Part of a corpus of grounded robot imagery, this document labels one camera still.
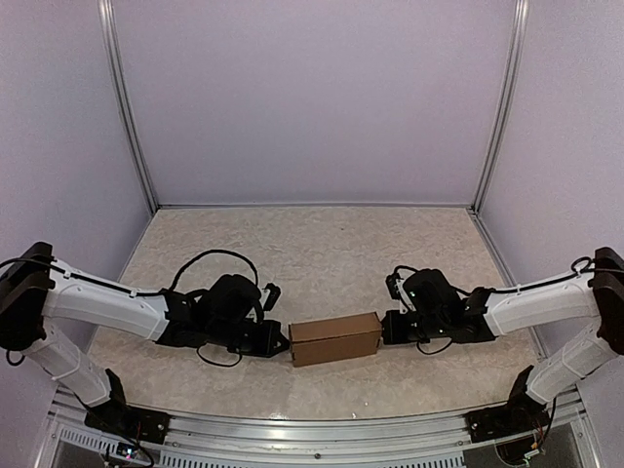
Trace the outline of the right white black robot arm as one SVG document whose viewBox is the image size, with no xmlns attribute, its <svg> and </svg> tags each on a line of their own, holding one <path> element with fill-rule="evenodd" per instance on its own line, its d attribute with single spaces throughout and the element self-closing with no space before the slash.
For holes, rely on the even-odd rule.
<svg viewBox="0 0 624 468">
<path fill-rule="evenodd" d="M 613 249 L 580 257 L 568 272 L 514 288 L 453 286 L 439 269 L 397 266 L 385 279 L 398 309 L 381 321 L 386 345 L 490 342 L 523 329 L 574 318 L 588 325 L 541 364 L 524 371 L 515 383 L 498 422 L 518 433 L 567 387 L 623 354 L 623 259 Z"/>
</svg>

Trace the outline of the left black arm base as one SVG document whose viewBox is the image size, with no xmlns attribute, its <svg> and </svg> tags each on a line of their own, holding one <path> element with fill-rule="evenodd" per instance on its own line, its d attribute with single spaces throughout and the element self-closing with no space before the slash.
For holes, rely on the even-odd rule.
<svg viewBox="0 0 624 468">
<path fill-rule="evenodd" d="M 172 417 L 163 411 L 129 405 L 120 378 L 110 369 L 105 374 L 110 386 L 108 400 L 85 405 L 85 424 L 134 442 L 163 444 Z"/>
</svg>

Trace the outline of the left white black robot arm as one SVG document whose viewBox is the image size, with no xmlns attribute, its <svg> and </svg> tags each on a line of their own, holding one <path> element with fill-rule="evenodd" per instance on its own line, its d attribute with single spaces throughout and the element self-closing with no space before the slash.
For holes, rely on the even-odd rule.
<svg viewBox="0 0 624 468">
<path fill-rule="evenodd" d="M 267 318 L 281 295 L 258 278 L 224 274 L 209 288 L 145 291 L 109 282 L 54 257 L 51 245 L 33 244 L 1 263 L 1 347 L 20 353 L 71 390 L 118 434 L 136 425 L 123 386 L 93 364 L 57 327 L 75 320 L 126 332 L 161 346 L 200 350 L 207 344 L 238 358 L 273 358 L 290 348 L 280 322 Z"/>
</svg>

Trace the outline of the brown cardboard box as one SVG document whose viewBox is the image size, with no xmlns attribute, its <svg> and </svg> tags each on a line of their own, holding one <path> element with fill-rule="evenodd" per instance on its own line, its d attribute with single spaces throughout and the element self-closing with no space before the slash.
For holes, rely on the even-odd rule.
<svg viewBox="0 0 624 468">
<path fill-rule="evenodd" d="M 382 326 L 375 312 L 289 325 L 295 368 L 374 355 Z"/>
</svg>

